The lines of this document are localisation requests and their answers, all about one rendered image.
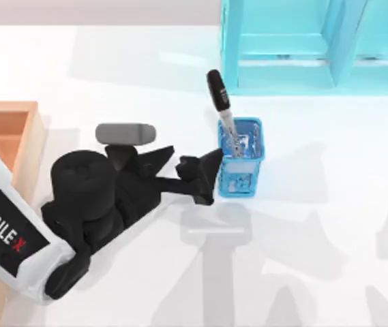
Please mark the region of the blue mesh pen holder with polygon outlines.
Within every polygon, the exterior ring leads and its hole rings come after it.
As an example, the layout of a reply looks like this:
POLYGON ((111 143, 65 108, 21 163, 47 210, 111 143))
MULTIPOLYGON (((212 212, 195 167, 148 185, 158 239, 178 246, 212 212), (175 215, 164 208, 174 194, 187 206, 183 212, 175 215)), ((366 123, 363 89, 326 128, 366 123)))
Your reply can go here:
POLYGON ((255 117, 237 117, 235 125, 243 151, 241 158, 232 156, 227 135, 218 123, 218 146, 224 153, 217 177, 218 193, 224 198, 252 198, 265 158, 263 124, 255 117))

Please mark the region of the pale grey rounded box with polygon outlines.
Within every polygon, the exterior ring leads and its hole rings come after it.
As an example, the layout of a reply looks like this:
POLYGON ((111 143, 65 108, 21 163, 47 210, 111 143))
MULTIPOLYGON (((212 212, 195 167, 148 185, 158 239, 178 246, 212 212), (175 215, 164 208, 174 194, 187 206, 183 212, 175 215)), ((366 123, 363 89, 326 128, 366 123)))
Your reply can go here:
POLYGON ((155 141, 156 128, 145 123, 101 123, 95 138, 101 144, 142 146, 155 141))

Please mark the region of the black marker pen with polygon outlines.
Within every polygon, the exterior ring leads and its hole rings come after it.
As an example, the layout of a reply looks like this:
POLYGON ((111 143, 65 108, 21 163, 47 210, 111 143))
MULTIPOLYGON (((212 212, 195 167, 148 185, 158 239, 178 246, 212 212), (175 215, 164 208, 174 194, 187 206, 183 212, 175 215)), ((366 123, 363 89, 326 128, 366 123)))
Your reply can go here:
POLYGON ((239 141, 239 135, 233 119, 233 114, 230 109, 230 100, 222 80, 222 76, 217 69, 211 69, 206 74, 209 93, 212 98, 213 105, 217 110, 222 126, 228 135, 233 157, 242 158, 243 151, 239 141))

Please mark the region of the shallow salmon-coloured box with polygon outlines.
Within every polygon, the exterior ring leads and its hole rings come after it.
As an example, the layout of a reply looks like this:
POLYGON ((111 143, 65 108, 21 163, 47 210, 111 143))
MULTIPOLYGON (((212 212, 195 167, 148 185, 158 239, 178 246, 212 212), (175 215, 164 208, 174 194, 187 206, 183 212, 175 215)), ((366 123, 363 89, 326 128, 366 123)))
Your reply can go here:
MULTIPOLYGON (((45 141, 37 102, 0 101, 0 158, 13 174, 13 186, 28 203, 33 199, 45 141)), ((0 321, 8 293, 8 286, 0 281, 0 321)))

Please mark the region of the light blue rack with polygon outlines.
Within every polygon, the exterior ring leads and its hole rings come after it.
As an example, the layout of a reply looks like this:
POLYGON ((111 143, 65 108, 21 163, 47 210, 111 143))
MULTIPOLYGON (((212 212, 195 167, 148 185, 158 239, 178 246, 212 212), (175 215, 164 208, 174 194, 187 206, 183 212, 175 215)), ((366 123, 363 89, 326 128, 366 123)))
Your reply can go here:
POLYGON ((388 95, 388 0, 220 0, 235 95, 388 95))

